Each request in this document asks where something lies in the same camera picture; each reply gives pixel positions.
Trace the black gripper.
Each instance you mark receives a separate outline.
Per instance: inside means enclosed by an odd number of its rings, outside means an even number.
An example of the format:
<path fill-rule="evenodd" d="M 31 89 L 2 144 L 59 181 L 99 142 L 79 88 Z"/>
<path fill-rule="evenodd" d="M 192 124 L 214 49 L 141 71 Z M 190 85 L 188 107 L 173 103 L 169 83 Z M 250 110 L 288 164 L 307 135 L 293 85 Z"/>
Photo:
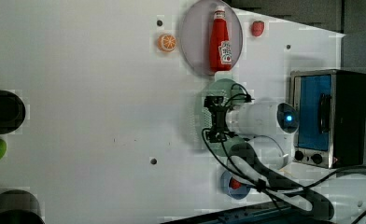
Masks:
<path fill-rule="evenodd" d="M 226 124 L 226 114 L 229 107 L 223 104 L 223 100 L 223 96 L 206 96 L 204 99 L 204 107 L 211 114 L 211 127 L 206 134 L 210 143 L 225 142 L 229 137 L 233 137 L 233 133 Z"/>

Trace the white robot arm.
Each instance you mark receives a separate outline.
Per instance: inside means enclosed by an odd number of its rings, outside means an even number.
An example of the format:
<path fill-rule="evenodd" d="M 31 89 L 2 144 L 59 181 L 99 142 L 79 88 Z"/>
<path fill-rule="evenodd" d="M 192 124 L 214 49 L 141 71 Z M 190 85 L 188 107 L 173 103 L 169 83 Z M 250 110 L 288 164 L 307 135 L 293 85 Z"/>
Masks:
<path fill-rule="evenodd" d="M 202 130 L 207 146 L 222 146 L 226 162 L 223 167 L 240 180 L 251 183 L 257 191 L 271 199 L 286 201 L 288 196 L 300 196 L 311 204 L 306 216 L 330 221 L 334 208 L 329 199 L 277 172 L 288 164 L 289 156 L 283 151 L 267 152 L 265 157 L 249 144 L 248 137 L 274 134 L 292 134 L 299 128 L 296 110 L 285 103 L 262 102 L 253 104 L 250 96 L 236 94 L 229 99 L 207 96 L 204 108 L 211 116 L 211 126 Z"/>

